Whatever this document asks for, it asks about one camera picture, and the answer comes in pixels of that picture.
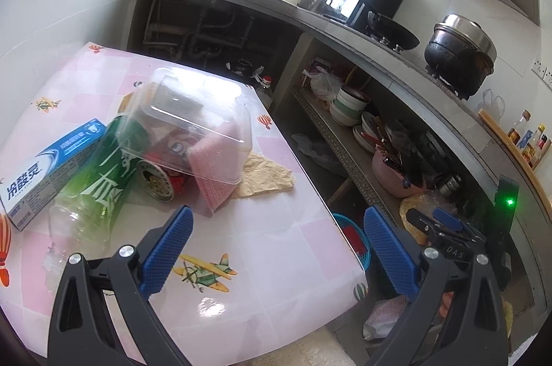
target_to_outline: turquoise basket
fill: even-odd
[[[339,225],[340,228],[344,229],[348,225],[352,225],[354,227],[354,230],[356,231],[356,233],[358,233],[358,236],[361,238],[362,243],[366,247],[366,252],[364,254],[362,254],[358,259],[361,261],[362,267],[366,271],[368,269],[368,267],[370,266],[370,260],[371,260],[370,243],[368,242],[368,237],[362,231],[362,229],[355,224],[354,221],[351,221],[346,216],[343,216],[343,215],[338,214],[338,213],[332,213],[332,214],[333,214],[333,217],[335,218],[335,220],[336,220],[336,222],[337,222],[337,224]]]

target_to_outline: toothpaste box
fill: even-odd
[[[18,230],[58,194],[88,160],[105,132],[99,120],[90,120],[52,143],[0,185],[2,206]]]

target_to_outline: metal shelf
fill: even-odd
[[[379,206],[398,227],[403,227],[398,208],[401,199],[391,195],[372,172],[372,154],[355,140],[351,128],[338,124],[322,104],[306,88],[293,91],[293,96],[327,141],[368,205]]]

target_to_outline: silver bolt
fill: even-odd
[[[423,251],[423,255],[426,256],[427,258],[435,259],[439,257],[439,251],[435,248],[426,248]]]
[[[486,265],[489,262],[489,258],[485,254],[477,254],[475,259],[480,265]]]
[[[119,255],[121,257],[130,257],[134,253],[134,248],[127,244],[119,249]]]
[[[79,261],[81,261],[82,257],[80,254],[73,254],[69,257],[69,263],[72,265],[76,265]]]

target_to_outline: stainless steel pot lid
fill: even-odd
[[[449,14],[433,28],[434,31],[438,29],[465,39],[489,56],[493,64],[495,63],[495,44],[477,23],[456,14]]]

